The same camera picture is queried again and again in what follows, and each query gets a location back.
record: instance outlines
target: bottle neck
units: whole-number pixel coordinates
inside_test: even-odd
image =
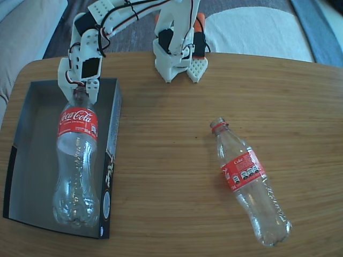
[[[230,131],[229,124],[227,124],[227,122],[223,118],[218,118],[217,120],[213,121],[210,124],[210,127],[212,129],[212,133],[216,136],[223,131]]]
[[[74,90],[72,105],[84,106],[90,103],[89,96],[85,87],[77,87]]]

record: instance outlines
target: coca-cola label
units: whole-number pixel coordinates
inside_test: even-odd
[[[73,107],[65,110],[59,119],[57,137],[68,132],[85,133],[98,139],[98,118],[86,108]]]
[[[249,150],[247,153],[233,159],[224,165],[221,170],[233,192],[265,175],[265,170],[253,150]]]

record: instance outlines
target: cardboard box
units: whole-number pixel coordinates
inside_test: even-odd
[[[109,238],[111,187],[122,94],[116,79],[101,79],[95,112],[98,152],[92,171],[100,200],[99,225],[79,229],[61,225],[53,215],[58,179],[56,135],[67,104],[57,81],[31,83],[20,114],[6,178],[3,216],[39,228],[72,235]]]

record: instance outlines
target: coca-cola bottle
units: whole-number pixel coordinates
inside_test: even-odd
[[[61,113],[57,134],[59,178],[53,198],[58,223],[74,228],[94,226],[100,215],[92,170],[98,139],[98,118],[84,87]]]
[[[221,170],[249,215],[257,240],[264,246],[285,241],[292,225],[278,204],[252,148],[230,130],[223,118],[212,122],[210,127],[217,140]]]

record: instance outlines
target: wooden table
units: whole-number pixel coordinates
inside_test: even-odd
[[[0,256],[342,256],[343,70],[285,59],[209,54],[198,84],[166,84],[152,53],[109,54],[123,108],[111,238],[62,235],[0,218]],[[32,80],[56,79],[59,59],[19,75],[0,133],[1,212],[21,106]],[[225,117],[255,148],[293,224],[264,248],[219,171],[209,124]]]

